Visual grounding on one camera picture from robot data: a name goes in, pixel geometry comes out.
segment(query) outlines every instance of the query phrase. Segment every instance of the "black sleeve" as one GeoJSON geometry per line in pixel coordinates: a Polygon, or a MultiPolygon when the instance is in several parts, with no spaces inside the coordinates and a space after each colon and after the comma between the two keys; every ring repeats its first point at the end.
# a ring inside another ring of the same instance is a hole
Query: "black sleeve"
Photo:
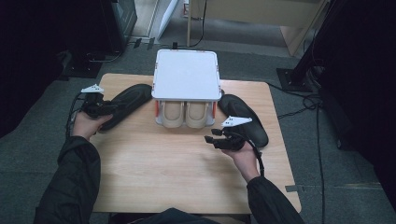
{"type": "Polygon", "coordinates": [[[304,223],[286,196],[268,179],[258,176],[247,183],[248,205],[262,223],[304,223]]]}
{"type": "Polygon", "coordinates": [[[99,183],[96,148],[83,137],[69,137],[59,155],[58,169],[35,210],[35,223],[88,223],[99,183]]]}

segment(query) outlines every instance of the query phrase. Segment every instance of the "shoe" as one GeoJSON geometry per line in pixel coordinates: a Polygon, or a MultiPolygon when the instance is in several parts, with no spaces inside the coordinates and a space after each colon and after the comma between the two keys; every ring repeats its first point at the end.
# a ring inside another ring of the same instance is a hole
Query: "shoe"
{"type": "Polygon", "coordinates": [[[163,101],[162,102],[161,120],[165,128],[177,128],[184,121],[184,102],[180,101],[163,101]]]}
{"type": "Polygon", "coordinates": [[[137,108],[151,100],[151,98],[151,86],[147,84],[136,84],[122,91],[111,100],[111,104],[120,105],[120,108],[113,114],[112,119],[102,125],[101,131],[114,128],[137,108]]]}
{"type": "Polygon", "coordinates": [[[206,102],[187,102],[186,124],[190,128],[204,128],[207,120],[206,102]]]}
{"type": "Polygon", "coordinates": [[[218,106],[227,117],[251,118],[251,122],[235,126],[233,130],[250,139],[256,147],[265,147],[268,144],[268,135],[259,117],[241,98],[224,94],[218,101],[218,106]]]}

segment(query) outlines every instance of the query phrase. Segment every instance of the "person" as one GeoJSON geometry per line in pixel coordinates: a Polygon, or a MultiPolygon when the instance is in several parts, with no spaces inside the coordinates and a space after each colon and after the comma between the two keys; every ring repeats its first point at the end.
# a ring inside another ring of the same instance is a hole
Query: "person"
{"type": "MultiPolygon", "coordinates": [[[[49,182],[38,207],[34,223],[89,223],[93,205],[99,192],[101,161],[90,138],[103,123],[112,118],[90,118],[78,112],[73,132],[58,157],[58,169],[49,182]]],[[[250,144],[238,151],[223,149],[233,159],[247,182],[248,204],[259,223],[304,223],[283,193],[256,166],[256,156],[250,144]]],[[[216,223],[174,208],[138,222],[146,223],[216,223]]]]}

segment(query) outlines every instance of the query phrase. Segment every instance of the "black shoe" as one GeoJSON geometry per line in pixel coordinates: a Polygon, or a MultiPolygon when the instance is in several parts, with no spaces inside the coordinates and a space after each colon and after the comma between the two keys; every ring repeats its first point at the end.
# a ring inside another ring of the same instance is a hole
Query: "black shoe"
{"type": "Polygon", "coordinates": [[[262,127],[259,117],[241,98],[232,94],[224,94],[218,101],[218,106],[227,117],[252,119],[249,123],[233,127],[234,132],[250,139],[256,147],[265,147],[268,144],[268,135],[262,127]]]}
{"type": "Polygon", "coordinates": [[[103,124],[101,131],[114,128],[138,107],[151,100],[151,86],[136,84],[118,94],[111,100],[111,104],[119,105],[120,108],[113,114],[113,118],[103,124]]]}

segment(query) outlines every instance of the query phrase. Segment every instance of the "hand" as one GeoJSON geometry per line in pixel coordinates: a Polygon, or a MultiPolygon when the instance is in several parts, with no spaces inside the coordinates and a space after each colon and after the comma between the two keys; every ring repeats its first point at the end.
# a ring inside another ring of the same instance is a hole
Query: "hand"
{"type": "Polygon", "coordinates": [[[260,176],[257,170],[256,155],[248,142],[245,142],[244,146],[237,151],[223,149],[222,152],[233,158],[233,163],[247,182],[256,176],[260,176]]]}
{"type": "Polygon", "coordinates": [[[97,119],[93,119],[85,112],[78,112],[76,115],[72,135],[81,136],[90,141],[91,136],[99,131],[102,127],[102,124],[111,118],[113,118],[113,115],[106,115],[97,119]]]}

